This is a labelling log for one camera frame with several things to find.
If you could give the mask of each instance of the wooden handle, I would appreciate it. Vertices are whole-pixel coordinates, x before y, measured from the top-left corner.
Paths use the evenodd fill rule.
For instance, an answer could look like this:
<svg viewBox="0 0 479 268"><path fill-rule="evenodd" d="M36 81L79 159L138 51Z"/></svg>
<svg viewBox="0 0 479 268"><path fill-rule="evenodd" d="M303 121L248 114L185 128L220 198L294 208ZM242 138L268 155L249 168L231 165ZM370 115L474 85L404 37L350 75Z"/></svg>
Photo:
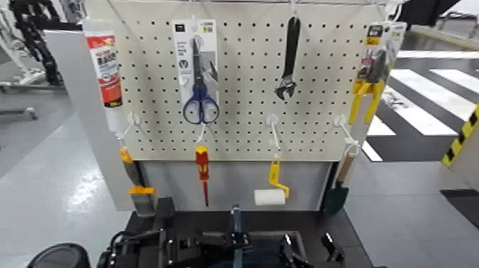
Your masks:
<svg viewBox="0 0 479 268"><path fill-rule="evenodd" d="M349 168L351 167L351 164L353 163L353 160L356 156L352 153L349 153L346 155L346 159L344 159L343 166L341 167L341 170L339 171L337 181L339 182L344 182L346 179L346 176L348 175Z"/></svg>

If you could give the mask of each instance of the blue scissors handle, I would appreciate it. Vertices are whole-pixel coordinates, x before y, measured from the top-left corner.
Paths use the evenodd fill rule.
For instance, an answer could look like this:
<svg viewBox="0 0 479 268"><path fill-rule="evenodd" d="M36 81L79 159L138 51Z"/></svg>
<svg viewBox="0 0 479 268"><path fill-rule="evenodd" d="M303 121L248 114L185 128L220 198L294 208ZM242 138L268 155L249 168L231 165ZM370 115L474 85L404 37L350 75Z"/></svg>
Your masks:
<svg viewBox="0 0 479 268"><path fill-rule="evenodd" d="M206 109L209 107L211 107L211 105L214 106L213 108L213 116L211 118L207 118L207 114L205 113ZM202 110L202 115L201 115L201 120L203 123L205 124L210 124L210 123L213 123L215 122L218 117L220 116L220 107L218 106L218 104L216 103L215 100L213 100L211 97L210 97L210 94L206 94L206 96L201 100L201 103L200 103L200 109Z"/></svg>
<svg viewBox="0 0 479 268"><path fill-rule="evenodd" d="M207 107L214 106L213 110L213 118L210 120L207 118L205 110ZM187 113L194 113L191 109L196 108L197 106L197 120L192 120L192 116L188 116ZM215 122L218 117L220 116L220 107L218 104L213 100L210 95L207 93L207 88L205 85L194 85L193 86L193 96L186 102L185 106L183 107L183 117L185 120L193 125L199 125L201 123L209 124Z"/></svg>

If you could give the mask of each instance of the scissors packaging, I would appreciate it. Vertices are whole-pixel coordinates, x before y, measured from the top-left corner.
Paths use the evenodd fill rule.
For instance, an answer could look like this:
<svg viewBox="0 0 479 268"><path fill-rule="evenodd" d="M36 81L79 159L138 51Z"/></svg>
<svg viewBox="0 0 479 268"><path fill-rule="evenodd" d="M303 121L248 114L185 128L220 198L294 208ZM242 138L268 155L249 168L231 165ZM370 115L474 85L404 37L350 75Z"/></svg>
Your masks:
<svg viewBox="0 0 479 268"><path fill-rule="evenodd" d="M219 103L216 21L214 19L191 18L173 20L171 26L175 42L174 53L178 72L179 92L183 108L187 109L188 114L188 117L185 116L185 119L190 123L194 123L193 121L202 118L200 114L202 110L206 114L216 115L219 112L216 110L216 103ZM193 41L196 43L198 52L196 69ZM193 90L198 82L198 74L202 76L202 83L205 86L205 88L201 87L200 92ZM200 107L201 100L206 97L204 96L204 89L207 90L208 98L202 102L205 105Z"/></svg>

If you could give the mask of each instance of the white roller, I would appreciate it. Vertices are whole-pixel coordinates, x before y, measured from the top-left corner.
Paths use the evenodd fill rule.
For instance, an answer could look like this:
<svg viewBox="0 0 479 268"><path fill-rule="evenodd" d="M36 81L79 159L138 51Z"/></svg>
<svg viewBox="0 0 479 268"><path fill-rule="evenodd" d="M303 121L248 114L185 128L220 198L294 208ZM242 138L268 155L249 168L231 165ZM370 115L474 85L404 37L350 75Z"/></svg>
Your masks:
<svg viewBox="0 0 479 268"><path fill-rule="evenodd" d="M286 197L281 189L255 190L254 203L256 206L284 205Z"/></svg>

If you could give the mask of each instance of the scissors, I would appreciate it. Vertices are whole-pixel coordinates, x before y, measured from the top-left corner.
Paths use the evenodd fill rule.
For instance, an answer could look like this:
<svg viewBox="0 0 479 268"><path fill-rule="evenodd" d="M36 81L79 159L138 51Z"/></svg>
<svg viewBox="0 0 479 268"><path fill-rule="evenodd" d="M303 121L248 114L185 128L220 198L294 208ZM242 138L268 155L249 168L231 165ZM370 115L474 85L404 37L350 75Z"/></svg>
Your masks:
<svg viewBox="0 0 479 268"><path fill-rule="evenodd" d="M220 116L220 107L208 94L208 88L203 81L200 52L195 38L192 40L192 47L195 82L193 83L193 96L183 107L183 117L193 125L210 124Z"/></svg>

